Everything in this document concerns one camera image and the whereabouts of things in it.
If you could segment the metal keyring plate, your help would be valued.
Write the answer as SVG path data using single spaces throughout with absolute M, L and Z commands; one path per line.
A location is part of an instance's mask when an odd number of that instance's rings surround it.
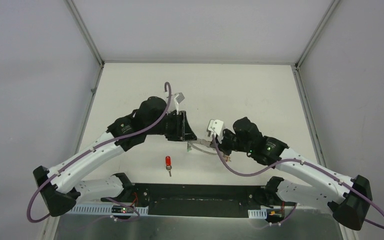
M 187 142 L 187 151 L 196 150 L 201 153 L 215 156 L 217 155 L 216 149 L 212 146 L 212 142 L 205 139 L 197 139 Z

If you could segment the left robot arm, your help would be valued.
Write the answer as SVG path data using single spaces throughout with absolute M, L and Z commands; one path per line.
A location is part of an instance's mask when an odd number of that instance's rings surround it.
M 34 169 L 38 187 L 35 195 L 41 195 L 48 215 L 64 215 L 84 201 L 103 198 L 117 198 L 123 203 L 129 201 L 133 189 L 125 173 L 98 180 L 84 180 L 84 177 L 144 143 L 147 136 L 163 136 L 170 142 L 196 140 L 186 111 L 179 108 L 184 98 L 181 92 L 166 100 L 151 96 L 129 115 L 116 119 L 98 139 L 71 158 L 50 168 L 41 165 Z

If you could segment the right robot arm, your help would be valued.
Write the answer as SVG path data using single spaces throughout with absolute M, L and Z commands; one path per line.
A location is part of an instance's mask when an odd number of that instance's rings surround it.
M 271 177 L 263 192 L 268 204 L 276 205 L 280 201 L 302 204 L 331 213 L 339 224 L 351 230 L 362 229 L 373 199 L 366 177 L 343 175 L 312 163 L 285 142 L 263 135 L 247 117 L 235 121 L 233 130 L 227 129 L 221 120 L 211 120 L 207 130 L 220 153 L 245 153 L 260 165 L 306 183 L 301 185 L 282 177 Z

